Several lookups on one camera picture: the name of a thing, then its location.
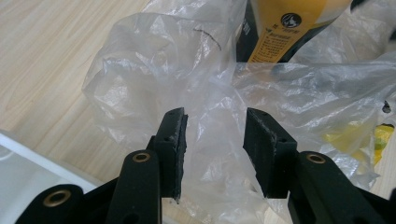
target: crumpled plastic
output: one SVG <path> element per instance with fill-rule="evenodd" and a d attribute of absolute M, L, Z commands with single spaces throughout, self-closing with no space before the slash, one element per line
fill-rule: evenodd
<path fill-rule="evenodd" d="M 155 12 L 161 2 L 145 10 Z M 185 107 L 181 207 L 204 223 L 263 223 L 268 205 L 286 217 L 284 202 L 262 197 L 242 149 L 248 106 L 270 113 L 298 150 L 326 154 L 353 184 L 370 188 L 377 177 L 374 127 L 396 120 L 394 111 L 382 112 L 385 100 L 396 102 L 396 52 L 360 63 L 236 64 L 234 34 L 245 2 L 175 2 L 158 9 L 169 15 L 139 13 L 117 22 L 83 91 L 98 126 L 132 150 L 146 147 L 166 111 Z M 197 8 L 218 14 L 192 16 Z"/>
<path fill-rule="evenodd" d="M 396 29 L 396 1 L 370 0 L 349 8 L 293 58 L 293 63 L 354 63 L 384 53 Z"/>

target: light wood surface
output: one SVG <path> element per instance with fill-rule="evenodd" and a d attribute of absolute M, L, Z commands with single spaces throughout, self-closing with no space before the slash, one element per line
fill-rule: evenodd
<path fill-rule="evenodd" d="M 117 176 L 129 151 L 95 127 L 81 86 L 112 24 L 147 2 L 0 0 L 0 129 L 102 181 Z M 382 177 L 372 192 L 385 198 L 396 187 L 395 148 L 392 143 L 376 167 Z M 180 223 L 199 223 L 163 206 Z M 267 215 L 266 223 L 284 223 Z"/>

